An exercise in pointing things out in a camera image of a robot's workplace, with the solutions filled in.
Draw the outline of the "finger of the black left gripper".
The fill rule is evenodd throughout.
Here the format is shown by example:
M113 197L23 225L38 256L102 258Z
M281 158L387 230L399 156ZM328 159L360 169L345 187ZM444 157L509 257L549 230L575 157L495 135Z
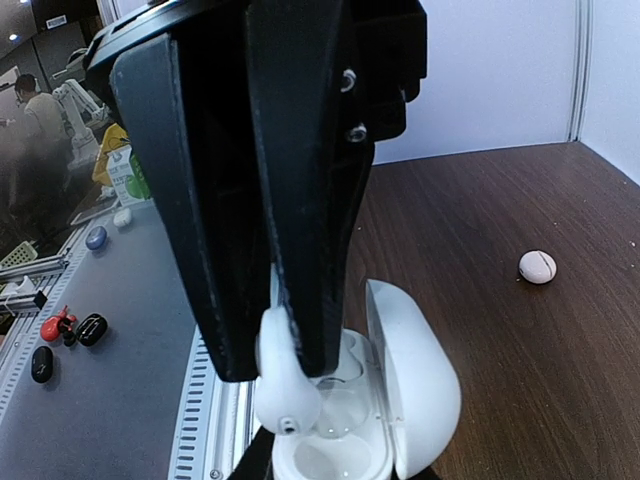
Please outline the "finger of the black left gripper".
M220 378L256 378L269 246L239 67L207 75L187 45L158 37L110 75L119 114L170 240Z

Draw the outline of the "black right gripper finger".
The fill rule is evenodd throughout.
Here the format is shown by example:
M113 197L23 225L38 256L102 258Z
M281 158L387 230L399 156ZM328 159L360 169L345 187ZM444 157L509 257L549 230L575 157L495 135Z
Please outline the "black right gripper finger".
M272 449L275 435L260 427L232 472L232 480L273 480Z

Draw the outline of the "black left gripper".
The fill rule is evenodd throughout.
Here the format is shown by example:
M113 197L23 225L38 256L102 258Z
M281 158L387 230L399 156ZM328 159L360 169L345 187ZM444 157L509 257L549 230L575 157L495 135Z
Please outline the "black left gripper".
M116 60L164 34L186 49L187 97L239 138L251 103L295 352L307 375L328 374L338 363L346 255L372 140L406 128L406 105L427 75L426 12L417 1L155 1L99 31L83 61L119 125Z

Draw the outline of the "white clip-on earbud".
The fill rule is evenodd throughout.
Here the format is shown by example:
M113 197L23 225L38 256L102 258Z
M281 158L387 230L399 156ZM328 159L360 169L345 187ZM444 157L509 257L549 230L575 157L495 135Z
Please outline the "white clip-on earbud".
M275 265L270 270L269 307L256 339L256 363L254 410L262 427L275 435L308 432L319 417L322 400L300 366Z

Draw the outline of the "white oval charging case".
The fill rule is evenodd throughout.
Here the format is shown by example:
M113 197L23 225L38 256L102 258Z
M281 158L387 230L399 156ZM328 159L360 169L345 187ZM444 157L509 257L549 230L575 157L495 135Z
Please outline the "white oval charging case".
M346 329L340 367L318 383L310 431L277 436L276 479L410 479L444 452L461 413L456 371L414 299L366 284L366 334Z

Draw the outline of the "pink earbud charging case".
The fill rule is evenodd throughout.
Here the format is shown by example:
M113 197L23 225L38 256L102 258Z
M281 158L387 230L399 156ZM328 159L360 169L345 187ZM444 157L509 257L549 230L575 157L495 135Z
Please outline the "pink earbud charging case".
M521 256L518 270L527 282L544 285L555 278L557 264L554 258L545 251L531 250Z

